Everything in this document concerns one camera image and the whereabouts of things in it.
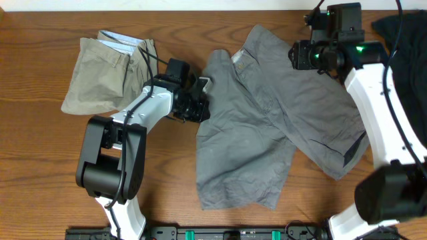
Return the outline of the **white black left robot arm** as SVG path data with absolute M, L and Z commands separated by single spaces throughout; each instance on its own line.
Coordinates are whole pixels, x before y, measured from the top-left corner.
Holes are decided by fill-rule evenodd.
M 103 208 L 111 223 L 112 239 L 144 239 L 146 218 L 137 192 L 145 167 L 147 134 L 163 117 L 183 121 L 208 119 L 209 77 L 189 87 L 183 79 L 158 75 L 141 95 L 110 117 L 93 116 L 87 123 L 76 171 L 76 183 Z

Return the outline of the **grey shorts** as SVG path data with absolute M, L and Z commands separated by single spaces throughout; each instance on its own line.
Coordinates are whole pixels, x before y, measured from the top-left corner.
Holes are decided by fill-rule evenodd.
M 202 209 L 275 209 L 296 150 L 335 180 L 366 151 L 368 136 L 347 91 L 327 75 L 295 70 L 289 50 L 256 25 L 234 55 L 219 49 L 209 56 L 210 116 L 196 135 Z

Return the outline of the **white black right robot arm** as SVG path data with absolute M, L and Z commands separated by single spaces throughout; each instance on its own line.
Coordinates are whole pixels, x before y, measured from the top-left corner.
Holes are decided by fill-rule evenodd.
M 426 148 L 398 98 L 384 46 L 301 40 L 288 56 L 294 69 L 336 71 L 372 148 L 375 170 L 357 185 L 354 203 L 328 219 L 327 239 L 388 239 L 390 226 L 426 216 Z

